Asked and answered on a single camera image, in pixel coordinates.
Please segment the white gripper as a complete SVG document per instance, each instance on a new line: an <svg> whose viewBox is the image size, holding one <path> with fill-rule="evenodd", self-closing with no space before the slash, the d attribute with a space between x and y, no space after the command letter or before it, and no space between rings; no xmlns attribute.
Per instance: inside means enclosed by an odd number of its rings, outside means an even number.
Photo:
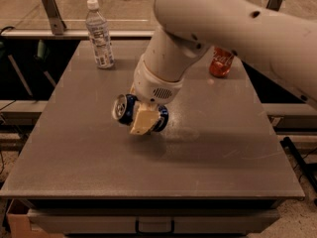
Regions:
<svg viewBox="0 0 317 238"><path fill-rule="evenodd" d="M183 78L177 82L158 78L147 68L145 55L141 55L131 86L131 93L141 101L135 107L130 130L132 135L144 135L156 125L160 117L159 105L171 102L181 89L183 81Z"/></svg>

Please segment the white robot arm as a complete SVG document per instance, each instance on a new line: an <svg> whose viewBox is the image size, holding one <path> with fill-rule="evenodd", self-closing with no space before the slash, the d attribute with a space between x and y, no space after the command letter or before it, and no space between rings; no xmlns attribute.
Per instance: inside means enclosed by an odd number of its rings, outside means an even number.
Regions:
<svg viewBox="0 0 317 238"><path fill-rule="evenodd" d="M219 47L317 104L317 23L246 0L153 0L158 27L134 72L139 100L131 132L143 135L173 100L185 71Z"/></svg>

